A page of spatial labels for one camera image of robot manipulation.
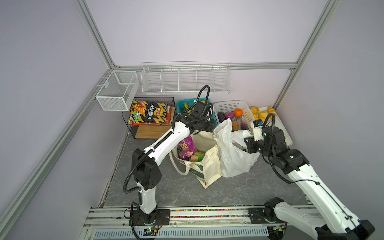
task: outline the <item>gray wall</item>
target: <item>gray wall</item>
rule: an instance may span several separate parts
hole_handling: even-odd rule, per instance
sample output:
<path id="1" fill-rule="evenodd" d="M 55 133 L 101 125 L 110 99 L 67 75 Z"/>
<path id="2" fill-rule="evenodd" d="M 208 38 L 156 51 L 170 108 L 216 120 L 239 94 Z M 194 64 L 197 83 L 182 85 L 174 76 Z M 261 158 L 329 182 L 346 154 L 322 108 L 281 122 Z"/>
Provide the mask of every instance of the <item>gray wall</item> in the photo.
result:
<path id="1" fill-rule="evenodd" d="M 293 146 L 377 231 L 384 224 L 383 12 L 383 1 L 342 1 L 277 110 Z"/>
<path id="2" fill-rule="evenodd" d="M 2 214 L 106 66 L 71 0 L 0 1 L 0 32 Z M 10 239 L 76 239 L 125 128 L 95 106 Z"/>

